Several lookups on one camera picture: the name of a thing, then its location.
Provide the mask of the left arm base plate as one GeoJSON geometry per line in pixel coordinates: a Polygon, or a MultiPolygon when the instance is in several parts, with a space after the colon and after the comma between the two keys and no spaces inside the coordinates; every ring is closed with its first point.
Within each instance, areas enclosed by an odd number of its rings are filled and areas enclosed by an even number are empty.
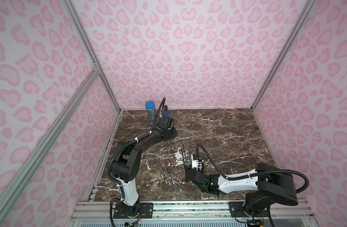
{"type": "Polygon", "coordinates": [[[133,206],[128,206],[123,202],[115,206],[114,219],[128,219],[128,218],[152,218],[153,203],[137,202],[133,206]]]}

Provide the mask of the dark pencil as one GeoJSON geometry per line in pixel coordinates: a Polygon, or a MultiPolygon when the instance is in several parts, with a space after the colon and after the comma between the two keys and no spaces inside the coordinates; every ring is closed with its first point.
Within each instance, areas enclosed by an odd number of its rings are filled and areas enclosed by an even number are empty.
{"type": "Polygon", "coordinates": [[[161,172],[161,175],[162,175],[165,183],[167,183],[166,173],[165,173],[165,171],[164,171],[164,169],[163,169],[163,167],[161,165],[161,162],[160,162],[160,160],[158,160],[157,162],[158,162],[158,167],[159,167],[159,170],[161,172]]]}
{"type": "Polygon", "coordinates": [[[160,175],[162,176],[163,179],[165,179],[165,176],[164,176],[164,174],[163,174],[163,172],[162,172],[162,168],[160,167],[159,161],[156,159],[156,157],[155,157],[154,155],[152,155],[152,157],[153,157],[153,159],[154,159],[154,162],[155,162],[156,165],[157,165],[157,169],[158,169],[160,175]]]}

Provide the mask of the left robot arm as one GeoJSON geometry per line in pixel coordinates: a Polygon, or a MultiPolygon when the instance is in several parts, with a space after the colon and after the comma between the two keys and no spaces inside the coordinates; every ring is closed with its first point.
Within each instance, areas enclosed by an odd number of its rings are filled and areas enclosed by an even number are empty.
{"type": "Polygon", "coordinates": [[[173,118],[163,116],[144,135],[130,141],[121,141],[116,146],[107,168],[107,176],[112,182],[118,184],[122,208],[133,216],[139,209],[135,178],[139,171],[142,153],[155,144],[175,138],[177,131],[173,123],[173,118]]]}

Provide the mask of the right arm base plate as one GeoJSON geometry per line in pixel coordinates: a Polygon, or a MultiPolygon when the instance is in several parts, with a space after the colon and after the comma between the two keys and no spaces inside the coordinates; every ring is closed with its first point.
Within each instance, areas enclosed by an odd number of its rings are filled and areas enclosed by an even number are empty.
{"type": "Polygon", "coordinates": [[[244,201],[231,201],[228,203],[229,211],[232,218],[259,218],[268,217],[267,208],[263,210],[255,211],[245,208],[244,201]]]}

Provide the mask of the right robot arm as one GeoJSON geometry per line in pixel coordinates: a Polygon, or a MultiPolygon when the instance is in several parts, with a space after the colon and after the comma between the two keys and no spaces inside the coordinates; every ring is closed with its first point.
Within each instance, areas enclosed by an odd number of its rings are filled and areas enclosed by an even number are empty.
{"type": "Polygon", "coordinates": [[[185,170],[185,179],[196,185],[203,193],[221,196],[237,191],[248,191],[240,213],[248,217],[264,212],[269,206],[278,203],[287,206],[297,206],[297,192],[290,173],[269,173],[261,176],[250,175],[265,171],[274,171],[277,168],[259,163],[256,169],[248,173],[230,175],[229,177],[244,177],[240,180],[228,180],[216,175],[205,175],[198,167],[188,167],[185,170]]]}

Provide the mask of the red capped pencil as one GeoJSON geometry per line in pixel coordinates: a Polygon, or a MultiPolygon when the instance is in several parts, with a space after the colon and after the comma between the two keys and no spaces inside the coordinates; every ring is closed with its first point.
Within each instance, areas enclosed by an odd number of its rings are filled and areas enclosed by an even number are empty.
{"type": "Polygon", "coordinates": [[[181,183],[179,172],[178,172],[178,169],[177,169],[177,166],[176,166],[176,161],[175,161],[173,156],[171,158],[172,158],[173,166],[174,166],[174,169],[175,169],[175,172],[176,172],[176,175],[177,175],[177,179],[178,179],[179,183],[181,183]]]}

